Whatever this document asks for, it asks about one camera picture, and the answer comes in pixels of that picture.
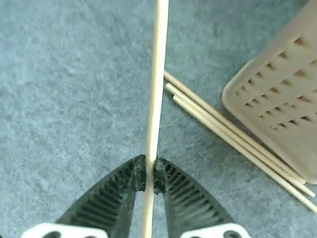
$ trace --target blue-gray carpet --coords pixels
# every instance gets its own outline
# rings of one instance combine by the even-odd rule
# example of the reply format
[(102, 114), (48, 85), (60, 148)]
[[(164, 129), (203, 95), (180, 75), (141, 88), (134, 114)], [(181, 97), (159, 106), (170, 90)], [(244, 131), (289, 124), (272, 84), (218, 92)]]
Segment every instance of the blue-gray carpet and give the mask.
[[(220, 93), (304, 0), (171, 0), (166, 69), (231, 120)], [(54, 222), (145, 153), (155, 1), (0, 1), (0, 234)], [(163, 99), (158, 154), (255, 238), (317, 236), (317, 216)], [(141, 235), (142, 194), (131, 229)], [(154, 237), (167, 237), (162, 197)]]

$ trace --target plastic crate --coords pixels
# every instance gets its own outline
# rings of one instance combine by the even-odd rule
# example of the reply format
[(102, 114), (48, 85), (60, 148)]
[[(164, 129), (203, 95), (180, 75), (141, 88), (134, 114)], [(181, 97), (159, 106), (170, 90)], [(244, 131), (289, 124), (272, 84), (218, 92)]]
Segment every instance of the plastic crate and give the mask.
[(225, 86), (224, 106), (308, 182), (317, 183), (317, 1), (309, 1)]

